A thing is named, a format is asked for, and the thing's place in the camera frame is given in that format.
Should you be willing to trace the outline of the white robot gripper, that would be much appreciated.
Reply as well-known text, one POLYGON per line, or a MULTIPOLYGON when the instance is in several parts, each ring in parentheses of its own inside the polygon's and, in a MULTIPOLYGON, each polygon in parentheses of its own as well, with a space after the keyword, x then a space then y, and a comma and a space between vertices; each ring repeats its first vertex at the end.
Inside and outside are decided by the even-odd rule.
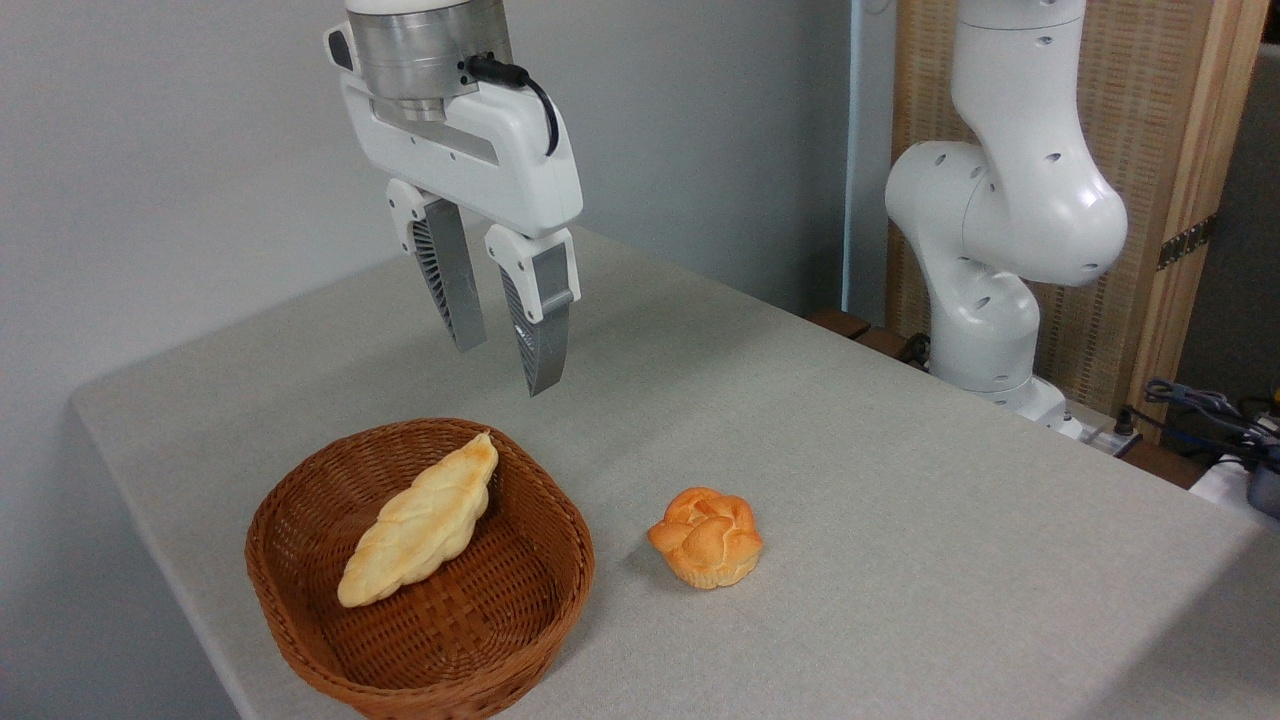
POLYGON ((582 195, 559 110, 526 70, 483 53, 447 58, 448 96, 429 99, 419 115, 370 90, 349 26, 332 28, 326 44, 361 149, 396 177, 387 201, 397 242, 419 264, 456 347, 486 340, 460 205, 498 223, 485 245, 500 268, 529 395, 550 388, 564 369, 570 305, 581 299, 573 237, 562 228, 582 211, 582 195))

